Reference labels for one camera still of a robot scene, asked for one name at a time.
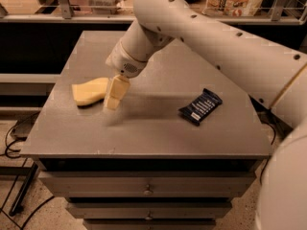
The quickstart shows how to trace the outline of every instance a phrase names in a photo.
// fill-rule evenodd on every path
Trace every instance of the metal knob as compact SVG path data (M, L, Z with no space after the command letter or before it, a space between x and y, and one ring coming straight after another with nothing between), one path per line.
M152 220L152 219L153 219L152 213L149 212L149 213L147 214L147 216L145 217L145 220Z
M145 196L151 196L151 195L153 195L153 194L154 194L154 192L151 190L151 185L148 184L148 185L146 186L146 190L144 191L144 195L145 195Z

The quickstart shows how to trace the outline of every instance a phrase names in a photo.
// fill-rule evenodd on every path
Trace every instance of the desk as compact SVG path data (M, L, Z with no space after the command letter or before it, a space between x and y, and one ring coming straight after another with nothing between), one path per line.
M113 77L124 32L83 32L22 155L88 229L212 229L272 150L248 95L175 40L131 79L116 111L76 107L71 84ZM177 110L208 88L224 101L200 126Z

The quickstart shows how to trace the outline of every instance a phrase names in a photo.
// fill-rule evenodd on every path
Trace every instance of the black snack bar wrapper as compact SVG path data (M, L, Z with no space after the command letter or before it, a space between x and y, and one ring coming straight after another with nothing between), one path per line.
M199 126L201 121L222 103L223 101L217 94L204 88L200 96L189 105L181 108L179 112L183 118Z

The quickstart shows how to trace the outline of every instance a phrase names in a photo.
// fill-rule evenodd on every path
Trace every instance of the drawer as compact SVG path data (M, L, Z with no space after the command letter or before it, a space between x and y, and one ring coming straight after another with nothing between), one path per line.
M212 230L214 220L100 220L85 219L87 230Z
M253 172L41 172L40 180L64 197L235 197Z
M205 202L203 198L176 201L114 200L107 203L70 203L68 212L76 219L218 219L230 209L230 202Z

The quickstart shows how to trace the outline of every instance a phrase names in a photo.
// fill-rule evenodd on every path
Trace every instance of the sponge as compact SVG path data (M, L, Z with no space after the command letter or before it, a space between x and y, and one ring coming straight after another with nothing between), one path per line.
M72 84L73 97L77 106L96 103L106 96L108 78L98 78L82 84Z
M117 75L113 78L111 86L108 90L108 95L105 99L105 107L115 110L120 101L126 95L130 87L130 80L124 76Z

